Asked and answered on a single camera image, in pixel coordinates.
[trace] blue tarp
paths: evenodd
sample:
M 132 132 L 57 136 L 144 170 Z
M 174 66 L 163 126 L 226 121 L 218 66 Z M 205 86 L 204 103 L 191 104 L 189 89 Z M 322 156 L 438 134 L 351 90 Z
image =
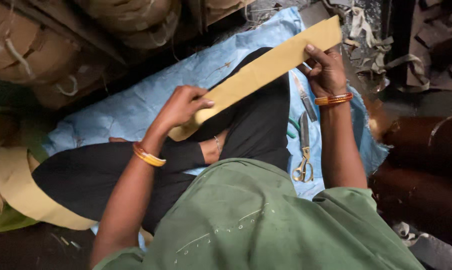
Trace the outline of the blue tarp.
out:
M 194 85 L 210 88 L 226 77 L 249 53 L 261 47 L 275 47 L 290 37 L 304 30 L 300 14 L 296 7 L 278 12 L 269 21 L 255 30 L 235 34 L 224 42 L 193 54 L 192 56 L 170 66 L 150 77 L 145 78 L 130 89 L 112 95 L 96 104 L 67 116 L 60 121 L 57 128 L 49 133 L 49 141 L 43 146 L 49 155 L 59 151 L 73 149 L 83 145 L 105 143 L 109 137 L 121 137 L 127 140 L 140 140 L 163 104 L 176 86 Z M 306 77 L 294 69 L 304 89 L 314 100 Z M 291 77 L 291 104 L 289 115 L 299 120 L 304 112 L 295 83 Z M 368 114 L 358 92 L 351 102 L 353 127 L 356 144 L 367 173 L 375 170 L 385 159 L 387 147 L 377 144 L 368 128 Z M 314 107 L 319 117 L 318 107 Z M 289 130 L 297 134 L 289 124 Z M 309 122 L 311 163 L 314 167 L 314 180 L 308 183 L 295 182 L 294 187 L 299 197 L 311 200 L 323 190 L 321 173 L 321 133 L 319 121 Z M 289 173 L 301 162 L 299 136 L 288 138 L 288 149 L 292 154 L 289 160 Z M 198 174 L 201 169 L 193 170 Z

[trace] cardboard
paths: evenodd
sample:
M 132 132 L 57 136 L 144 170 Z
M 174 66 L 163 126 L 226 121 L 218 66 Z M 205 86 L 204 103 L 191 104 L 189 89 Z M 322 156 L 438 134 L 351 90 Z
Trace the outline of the cardboard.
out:
M 103 9 L 96 18 L 112 32 L 141 31 L 161 23 L 169 14 L 174 1 L 177 0 L 145 0 L 138 10 L 125 12 L 118 12 L 115 10 L 117 7 L 112 7 Z
M 14 48 L 20 55 L 24 55 L 29 51 L 31 43 L 40 30 L 40 25 L 16 13 L 11 16 L 9 8 L 0 4 L 0 69 L 17 61 L 4 43 L 8 29 Z
M 242 0 L 205 0 L 204 4 L 210 9 L 229 9 L 243 2 Z
M 109 64 L 108 60 L 98 59 L 84 53 L 81 53 L 79 59 L 79 65 L 74 72 L 63 75 L 55 83 L 38 85 L 32 88 L 37 100 L 43 107 L 57 110 L 96 90 L 97 87 L 91 87 L 96 82 L 100 82 L 97 84 L 98 86 L 103 85 L 102 75 Z M 77 81 L 78 92 L 73 96 L 64 95 L 58 89 L 58 87 L 61 87 L 66 93 L 74 91 L 74 83 L 69 75 Z
M 341 41 L 338 16 L 307 28 L 245 65 L 235 75 L 209 91 L 204 97 L 214 101 L 214 106 L 199 110 L 188 123 L 173 128 L 169 137 L 175 141 L 188 138 L 205 120 L 305 62 L 310 57 L 304 51 L 307 44 L 325 51 Z
M 57 81 L 76 65 L 79 47 L 49 28 L 39 34 L 41 41 L 25 57 L 34 77 L 30 77 L 23 64 L 16 63 L 0 70 L 0 80 L 23 85 L 46 84 Z
M 156 27 L 149 28 L 135 33 L 122 33 L 117 36 L 123 40 L 126 46 L 136 49 L 155 49 L 163 46 L 173 36 L 179 16 L 181 15 L 181 3 L 174 1 L 172 10 L 166 19 Z

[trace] hand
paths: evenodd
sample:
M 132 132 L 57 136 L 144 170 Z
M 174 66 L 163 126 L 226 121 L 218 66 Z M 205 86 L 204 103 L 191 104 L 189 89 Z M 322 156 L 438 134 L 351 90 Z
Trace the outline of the hand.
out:
M 186 123 L 198 110 L 210 108 L 214 105 L 212 100 L 202 98 L 206 93 L 208 93 L 207 89 L 196 86 L 176 87 L 173 95 L 166 101 L 154 121 L 159 123 L 165 129 L 165 132 Z
M 346 76 L 343 59 L 334 48 L 325 52 L 308 44 L 304 49 L 311 58 L 306 63 L 308 69 L 301 64 L 297 68 L 308 78 L 311 90 L 317 98 L 336 96 L 346 93 Z

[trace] scissors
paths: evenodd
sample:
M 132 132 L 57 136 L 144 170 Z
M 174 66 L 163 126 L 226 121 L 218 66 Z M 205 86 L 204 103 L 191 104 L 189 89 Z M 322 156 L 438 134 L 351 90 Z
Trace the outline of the scissors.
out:
M 310 163 L 310 134 L 309 134 L 309 129 L 308 129 L 308 117 L 307 117 L 306 112 L 304 112 L 301 115 L 300 125 L 301 125 L 300 141 L 301 141 L 301 148 L 303 150 L 303 160 L 301 161 L 300 166 L 293 170 L 292 177 L 295 181 L 302 181 L 302 182 L 306 183 L 313 179 L 313 165 L 311 165 L 311 163 Z M 309 167 L 311 169 L 311 175 L 305 181 L 304 178 L 306 176 L 307 165 L 309 165 Z

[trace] yellow bangle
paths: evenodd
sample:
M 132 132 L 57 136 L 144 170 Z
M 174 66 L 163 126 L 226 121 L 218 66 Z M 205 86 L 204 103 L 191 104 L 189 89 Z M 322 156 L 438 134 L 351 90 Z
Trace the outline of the yellow bangle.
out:
M 146 153 L 146 151 L 141 147 L 139 142 L 133 143 L 133 152 L 144 162 L 149 163 L 152 166 L 161 167 L 166 163 L 165 159 L 160 159 L 151 154 Z

